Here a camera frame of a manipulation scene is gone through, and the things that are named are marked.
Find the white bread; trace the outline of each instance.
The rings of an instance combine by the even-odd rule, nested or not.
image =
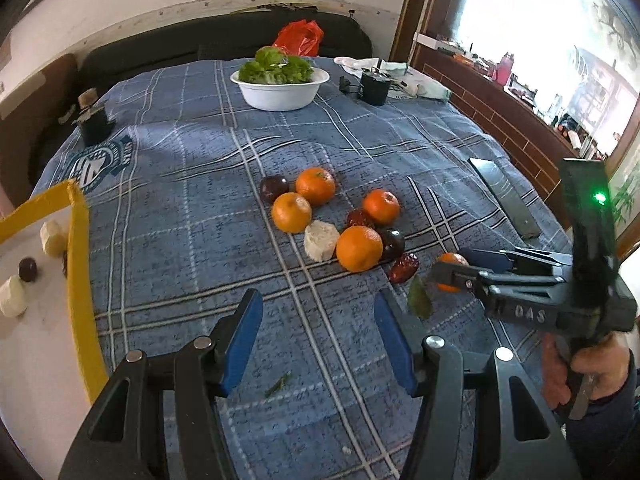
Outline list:
[[[42,251],[47,256],[59,258],[66,250],[66,233],[55,220],[44,222],[40,228]]]
[[[0,312],[7,317],[20,316],[27,310],[22,280],[14,274],[0,285]]]
[[[325,262],[334,255],[340,233],[335,225],[314,220],[305,228],[305,253],[315,262]]]

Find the red plastic bag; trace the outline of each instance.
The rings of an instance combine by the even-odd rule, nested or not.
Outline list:
[[[294,56],[317,56],[324,32],[315,21],[300,20],[285,25],[272,46]]]

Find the cork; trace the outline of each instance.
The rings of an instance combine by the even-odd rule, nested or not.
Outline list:
[[[78,104],[81,110],[92,106],[97,100],[98,92],[95,88],[89,88],[86,92],[78,96]]]

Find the red date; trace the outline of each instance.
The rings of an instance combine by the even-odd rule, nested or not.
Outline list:
[[[394,266],[391,267],[391,270],[387,273],[387,277],[394,285],[404,283],[415,274],[418,267],[420,267],[418,256],[413,253],[404,253],[396,260]]]
[[[353,227],[354,225],[373,228],[373,218],[364,209],[354,209],[347,215],[347,227]]]

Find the white cloth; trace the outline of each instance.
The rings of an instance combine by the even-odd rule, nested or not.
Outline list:
[[[362,77],[363,68],[376,68],[380,62],[380,72],[388,75],[394,82],[389,91],[389,97],[406,98],[424,97],[427,99],[439,99],[448,101],[451,90],[442,85],[439,81],[417,71],[407,65],[407,63],[390,63],[380,61],[377,57],[368,59],[353,59],[353,57],[336,57],[334,63],[340,65],[345,72]]]

